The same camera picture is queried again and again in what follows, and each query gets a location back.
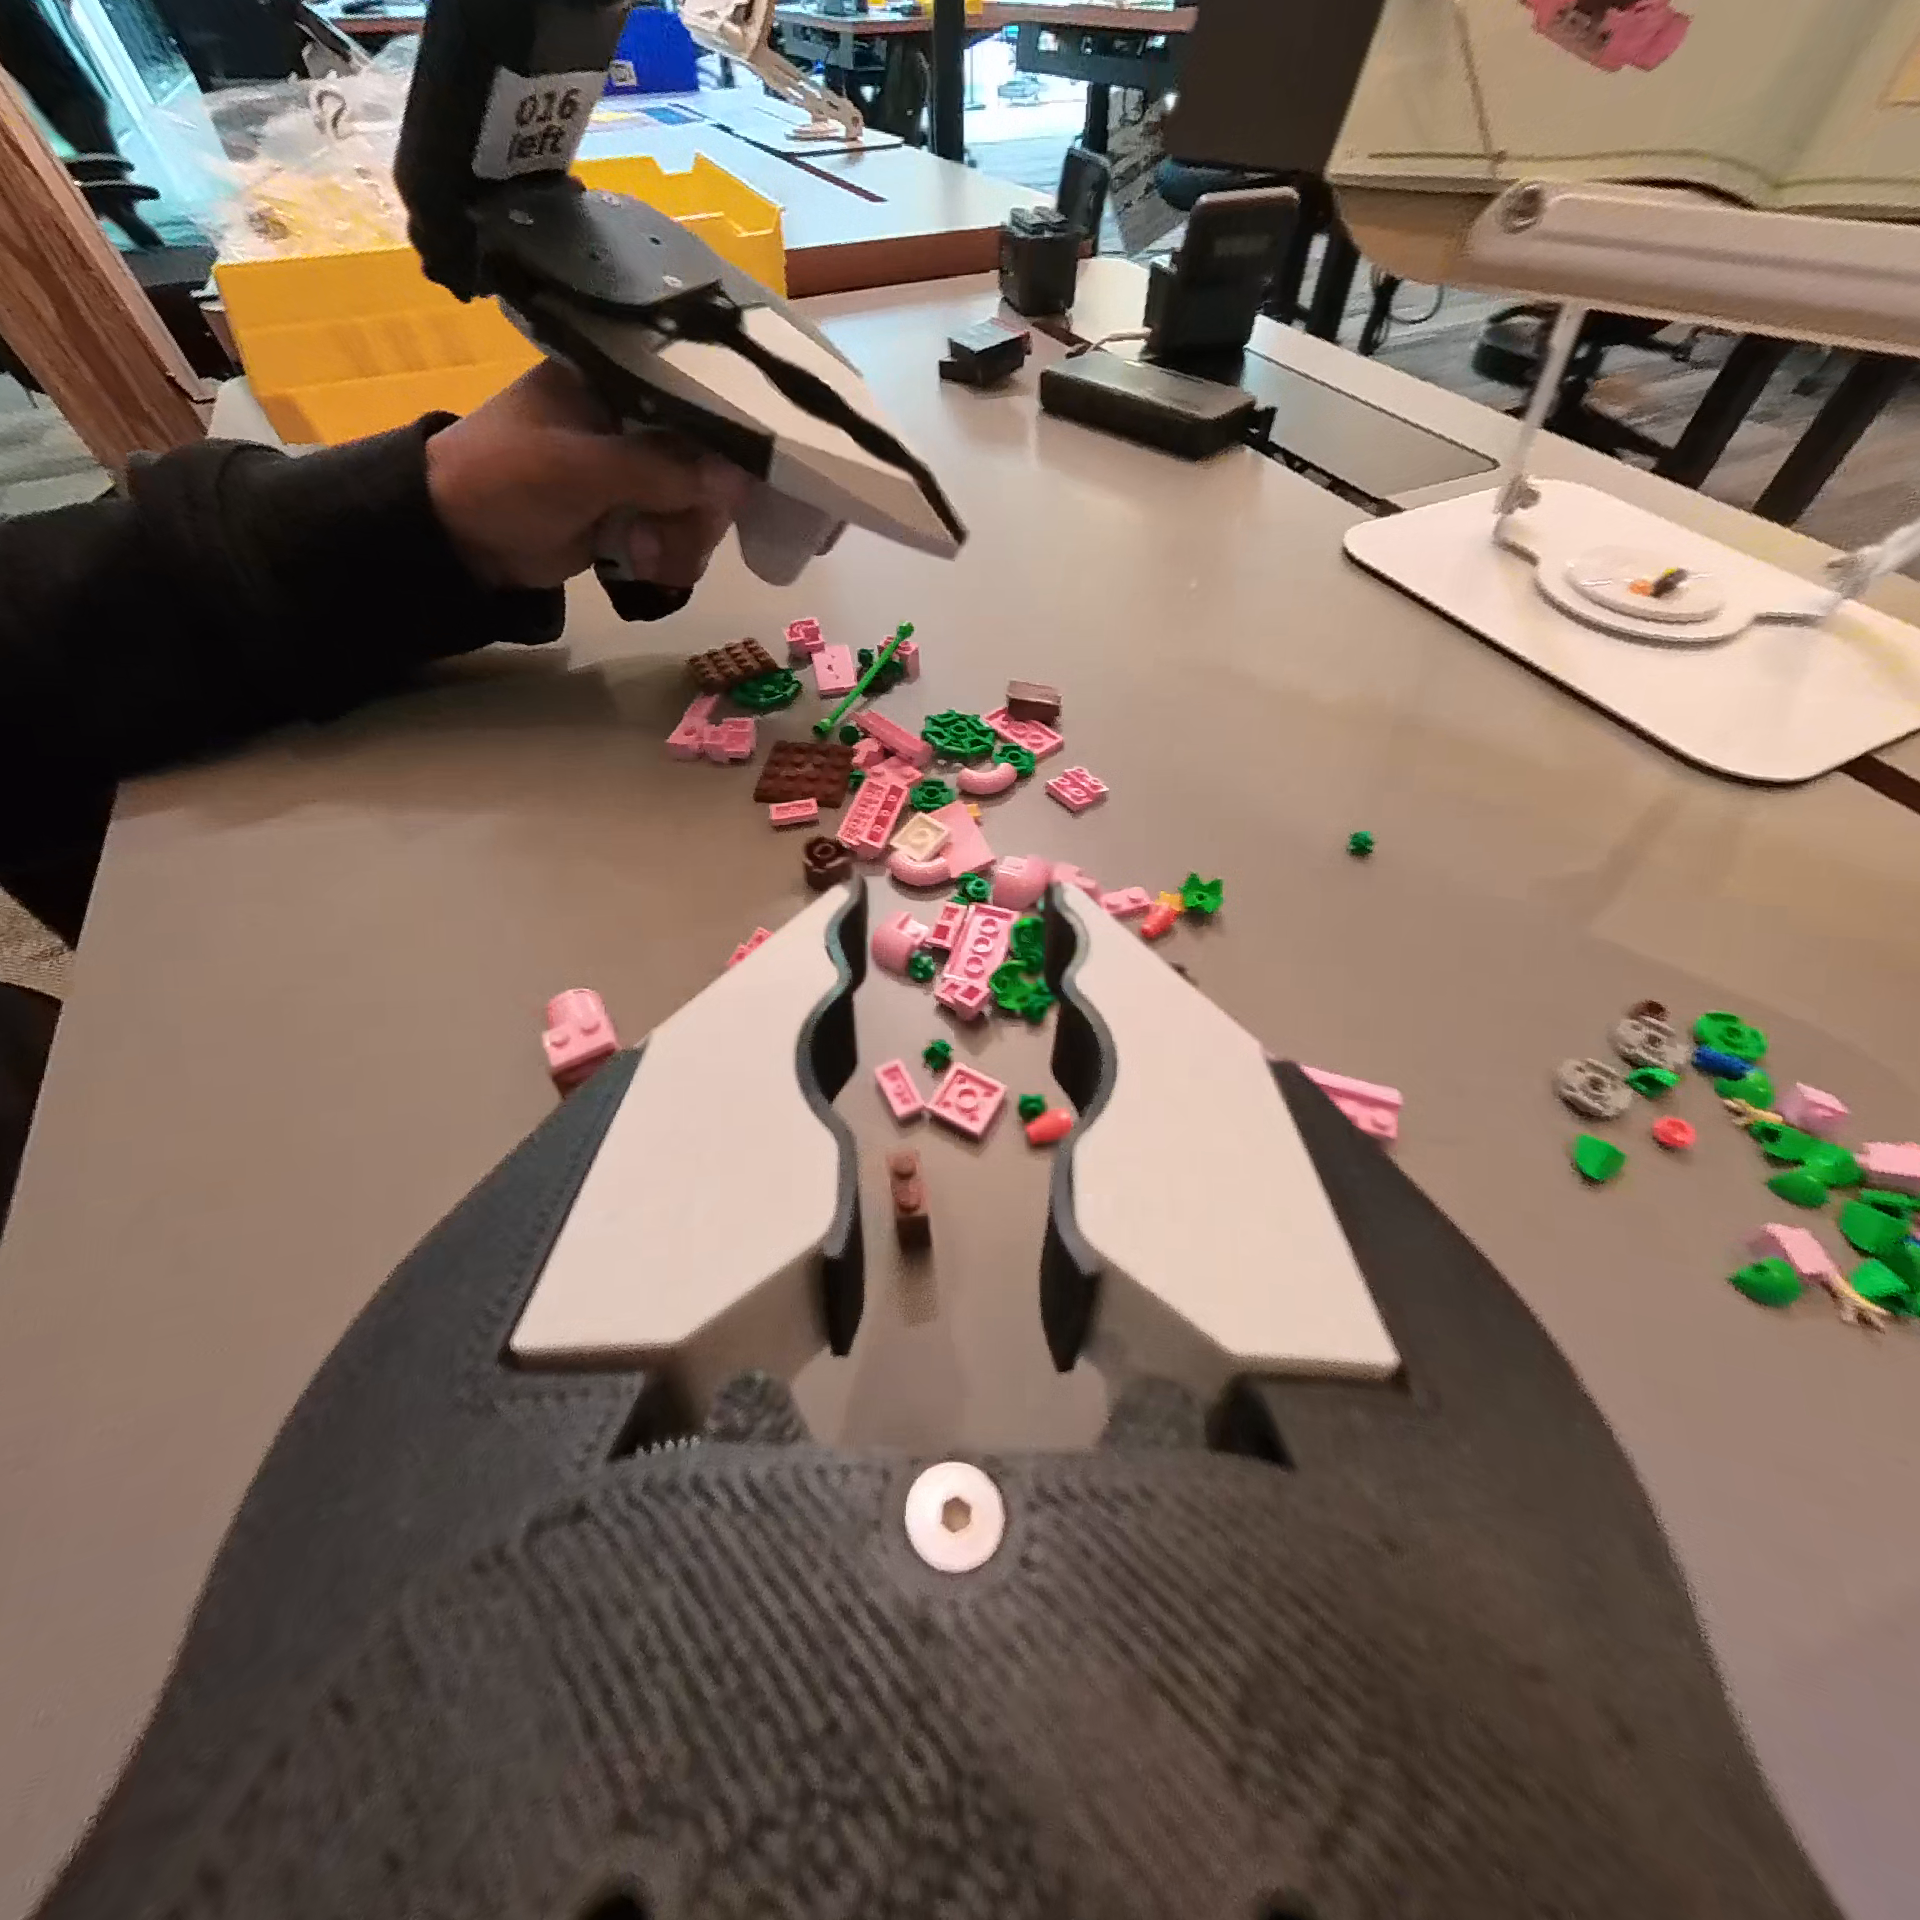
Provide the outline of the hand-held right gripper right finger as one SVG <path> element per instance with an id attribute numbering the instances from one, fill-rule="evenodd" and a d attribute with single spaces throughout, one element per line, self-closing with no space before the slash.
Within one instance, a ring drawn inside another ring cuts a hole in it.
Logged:
<path id="1" fill-rule="evenodd" d="M 1075 885 L 1046 898 L 1054 1155 L 1040 1298 L 1058 1372 L 1365 1379 L 1400 1349 L 1263 1041 Z"/>

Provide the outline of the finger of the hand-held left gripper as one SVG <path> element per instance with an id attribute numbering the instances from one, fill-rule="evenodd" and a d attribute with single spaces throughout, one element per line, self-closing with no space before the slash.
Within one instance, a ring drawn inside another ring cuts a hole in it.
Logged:
<path id="1" fill-rule="evenodd" d="M 750 414 L 770 432 L 768 479 L 780 494 L 860 528 L 964 528 L 864 375 L 790 306 L 745 306 L 737 345 L 766 384 Z"/>
<path id="2" fill-rule="evenodd" d="M 726 342 L 675 340 L 641 356 L 641 371 L 655 393 L 687 400 L 695 426 L 709 430 L 709 442 L 730 442 L 734 461 L 753 474 L 746 504 L 737 517 L 741 555 L 750 563 L 808 563 L 833 549 L 847 528 L 768 479 L 770 432 L 750 414 L 750 400 L 766 397 L 753 363 Z M 882 540 L 952 560 L 968 541 L 968 528 L 864 528 Z"/>

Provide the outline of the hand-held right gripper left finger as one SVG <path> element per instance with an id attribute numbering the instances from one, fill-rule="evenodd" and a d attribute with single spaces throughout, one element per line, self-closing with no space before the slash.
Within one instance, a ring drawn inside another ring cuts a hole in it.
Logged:
<path id="1" fill-rule="evenodd" d="M 662 1020 L 598 1128 L 507 1352 L 529 1372 L 790 1376 L 864 1306 L 868 884 L 831 888 Z"/>

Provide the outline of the pile of pink green toy bricks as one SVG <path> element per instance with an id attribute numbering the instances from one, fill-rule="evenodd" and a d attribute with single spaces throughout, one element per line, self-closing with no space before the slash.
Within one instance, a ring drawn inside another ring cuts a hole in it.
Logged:
<path id="1" fill-rule="evenodd" d="M 754 803 L 776 830 L 827 826 L 821 804 L 840 803 L 833 833 L 801 843 L 803 877 L 819 892 L 851 877 L 860 861 L 882 861 L 907 888 L 949 888 L 931 920 L 913 910 L 884 917 L 874 931 L 874 959 L 884 971 L 930 984 L 953 1020 L 1005 1014 L 1040 1026 L 1056 1004 L 1046 983 L 1042 896 L 1054 881 L 1087 893 L 1110 917 L 1137 922 L 1140 937 L 1164 939 L 1181 917 L 1212 920 L 1223 910 L 1225 881 L 1187 871 L 1179 888 L 1102 888 L 1072 861 L 1000 857 L 984 841 L 981 796 L 1013 791 L 1042 756 L 1062 748 L 1056 721 L 1016 716 L 1016 690 L 989 714 L 946 708 L 907 730 L 887 712 L 864 705 L 893 666 L 905 670 L 913 624 L 902 622 L 882 651 L 851 654 L 827 646 L 819 622 L 788 628 L 790 659 L 811 662 L 821 698 L 847 698 L 811 724 L 811 741 L 782 737 L 760 767 Z M 788 705 L 801 682 L 773 669 L 758 641 L 738 641 L 691 670 L 701 678 L 670 736 L 670 751 L 715 765 L 745 765 L 758 747 L 753 714 Z M 568 987 L 543 1011 L 541 1049 L 560 1092 L 572 1092 L 613 1059 L 619 1034 L 594 987 Z M 1400 1144 L 1404 1096 L 1397 1088 L 1306 1067 L 1337 1110 L 1366 1136 Z"/>

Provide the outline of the person's left forearm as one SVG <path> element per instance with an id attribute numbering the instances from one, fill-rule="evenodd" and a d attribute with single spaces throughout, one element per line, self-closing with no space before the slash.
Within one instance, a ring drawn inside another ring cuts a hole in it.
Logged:
<path id="1" fill-rule="evenodd" d="M 78 857 L 122 780 L 562 636 L 562 588 L 479 583 L 437 520 L 427 444 L 451 420 L 185 444 L 4 520 L 5 885 Z"/>

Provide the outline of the person's left hand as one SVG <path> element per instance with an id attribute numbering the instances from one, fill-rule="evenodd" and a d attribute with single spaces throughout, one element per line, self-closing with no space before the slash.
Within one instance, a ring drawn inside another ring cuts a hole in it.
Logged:
<path id="1" fill-rule="evenodd" d="M 676 435 L 627 430 L 560 359 L 427 440 L 437 520 L 491 588 L 560 588 L 596 563 L 694 588 L 750 489 Z"/>

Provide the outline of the clear plastic bag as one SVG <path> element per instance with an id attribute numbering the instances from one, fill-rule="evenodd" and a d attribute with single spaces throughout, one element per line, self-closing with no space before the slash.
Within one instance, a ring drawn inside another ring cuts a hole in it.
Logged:
<path id="1" fill-rule="evenodd" d="M 408 239 L 394 150 L 412 70 L 364 65 L 205 99 L 220 141 L 220 263 L 370 251 Z"/>

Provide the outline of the yellow plastic bin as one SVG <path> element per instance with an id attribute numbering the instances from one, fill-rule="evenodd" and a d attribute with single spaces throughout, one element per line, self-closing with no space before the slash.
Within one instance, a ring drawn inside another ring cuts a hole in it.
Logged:
<path id="1" fill-rule="evenodd" d="M 639 199 L 784 291 L 782 208 L 717 160 L 670 172 L 649 156 L 611 156 L 576 163 L 576 176 Z M 406 243 L 223 261 L 213 279 L 252 397 L 290 444 L 462 416 L 537 359 L 498 299 L 456 299 Z"/>

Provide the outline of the blue plastic bin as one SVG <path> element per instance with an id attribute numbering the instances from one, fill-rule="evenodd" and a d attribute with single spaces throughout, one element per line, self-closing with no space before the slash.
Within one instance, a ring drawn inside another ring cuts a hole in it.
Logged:
<path id="1" fill-rule="evenodd" d="M 631 11 L 616 39 L 605 97 L 676 97 L 698 85 L 698 44 L 679 13 Z"/>

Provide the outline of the black battery charger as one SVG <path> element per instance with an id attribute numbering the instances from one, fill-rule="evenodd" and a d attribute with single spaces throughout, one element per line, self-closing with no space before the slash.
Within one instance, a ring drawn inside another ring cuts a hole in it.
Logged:
<path id="1" fill-rule="evenodd" d="M 1008 212 L 1000 228 L 1000 299 L 1028 322 L 1062 320 L 1075 306 L 1083 230 L 1056 207 Z"/>

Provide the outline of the black power adapter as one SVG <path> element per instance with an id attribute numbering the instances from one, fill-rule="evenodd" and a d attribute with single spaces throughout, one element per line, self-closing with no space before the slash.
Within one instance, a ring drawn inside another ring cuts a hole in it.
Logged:
<path id="1" fill-rule="evenodd" d="M 1172 454 L 1208 461 L 1236 444 L 1263 444 L 1277 419 L 1255 393 L 1160 368 L 1111 348 L 1075 351 L 1038 380 L 1048 416 Z"/>

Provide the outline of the black charger dock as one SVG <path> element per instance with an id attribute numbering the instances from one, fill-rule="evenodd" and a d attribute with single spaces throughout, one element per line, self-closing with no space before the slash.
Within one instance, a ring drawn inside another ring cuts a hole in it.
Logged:
<path id="1" fill-rule="evenodd" d="M 1291 184 L 1201 195 L 1179 250 L 1149 267 L 1144 359 L 1199 371 L 1238 356 L 1285 265 L 1297 212 Z"/>

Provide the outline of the black flat panel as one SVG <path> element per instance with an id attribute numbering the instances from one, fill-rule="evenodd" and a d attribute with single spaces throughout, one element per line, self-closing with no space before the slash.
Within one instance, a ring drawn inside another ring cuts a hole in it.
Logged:
<path id="1" fill-rule="evenodd" d="M 1199 3 L 1164 146 L 1179 163 L 1321 175 L 1385 3 Z"/>

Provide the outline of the heap of green grey toy pieces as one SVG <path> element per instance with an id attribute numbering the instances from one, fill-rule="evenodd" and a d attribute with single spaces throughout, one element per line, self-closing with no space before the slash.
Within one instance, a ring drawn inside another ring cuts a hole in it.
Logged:
<path id="1" fill-rule="evenodd" d="M 1746 1140 L 1767 1199 L 1725 1282 L 1773 1313 L 1824 1298 L 1862 1331 L 1918 1327 L 1918 1140 L 1853 1139 L 1851 1106 L 1780 1077 L 1757 1020 L 1639 998 L 1601 1051 L 1553 1062 L 1550 1090 L 1580 1121 L 1568 1164 L 1583 1187 L 1618 1184 L 1631 1140 L 1670 1163 L 1697 1155 L 1691 1106 L 1713 1109 Z"/>

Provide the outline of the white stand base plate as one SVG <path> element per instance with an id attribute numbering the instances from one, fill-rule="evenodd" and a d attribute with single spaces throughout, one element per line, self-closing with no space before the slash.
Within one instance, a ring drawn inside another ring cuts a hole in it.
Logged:
<path id="1" fill-rule="evenodd" d="M 1918 345 L 1918 228 L 1757 212 L 1650 184 L 1506 184 L 1463 265 L 1557 299 L 1545 368 L 1497 482 L 1345 533 L 1377 583 L 1725 779 L 1804 784 L 1918 730 L 1918 628 L 1863 604 L 1918 553 L 1918 522 L 1820 579 L 1620 494 L 1533 470 L 1592 306 L 1773 324 L 1840 348 Z M 1669 567 L 1665 600 L 1628 584 Z"/>

